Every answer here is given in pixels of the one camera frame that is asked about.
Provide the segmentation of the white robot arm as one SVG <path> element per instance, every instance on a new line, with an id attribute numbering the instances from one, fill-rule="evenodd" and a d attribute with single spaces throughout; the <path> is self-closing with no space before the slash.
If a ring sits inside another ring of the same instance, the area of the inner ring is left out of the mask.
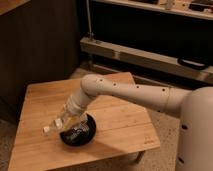
<path id="1" fill-rule="evenodd" d="M 109 95 L 168 114 L 179 114 L 180 133 L 176 171 L 213 171 L 213 87 L 195 90 L 113 82 L 102 75 L 81 79 L 79 89 L 65 103 L 60 133 L 65 144 L 80 146 L 95 135 L 96 125 L 85 114 L 100 95 Z"/>

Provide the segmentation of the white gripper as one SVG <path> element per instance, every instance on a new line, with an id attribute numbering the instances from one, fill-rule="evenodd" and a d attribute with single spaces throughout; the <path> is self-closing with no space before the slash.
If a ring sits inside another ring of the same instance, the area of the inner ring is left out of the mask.
<path id="1" fill-rule="evenodd" d="M 81 108 L 70 96 L 62 109 L 60 119 L 63 124 L 78 124 L 87 120 L 84 109 Z"/>

